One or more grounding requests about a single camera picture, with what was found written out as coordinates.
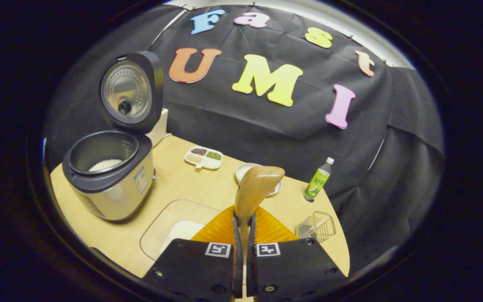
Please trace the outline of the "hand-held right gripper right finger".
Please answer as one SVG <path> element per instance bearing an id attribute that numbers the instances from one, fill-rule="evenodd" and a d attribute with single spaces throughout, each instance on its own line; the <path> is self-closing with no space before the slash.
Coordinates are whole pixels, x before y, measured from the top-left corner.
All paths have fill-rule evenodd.
<path id="1" fill-rule="evenodd" d="M 250 220 L 246 293 L 255 299 L 318 299 L 347 278 L 312 237 L 298 239 L 263 208 Z"/>

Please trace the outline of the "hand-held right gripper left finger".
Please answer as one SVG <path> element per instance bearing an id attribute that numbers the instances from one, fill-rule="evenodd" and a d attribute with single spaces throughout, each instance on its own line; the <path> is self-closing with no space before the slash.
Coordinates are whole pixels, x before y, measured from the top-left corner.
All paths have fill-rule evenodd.
<path id="1" fill-rule="evenodd" d="M 184 301 L 243 297 L 243 256 L 234 208 L 167 205 L 142 235 L 154 261 L 143 280 Z"/>

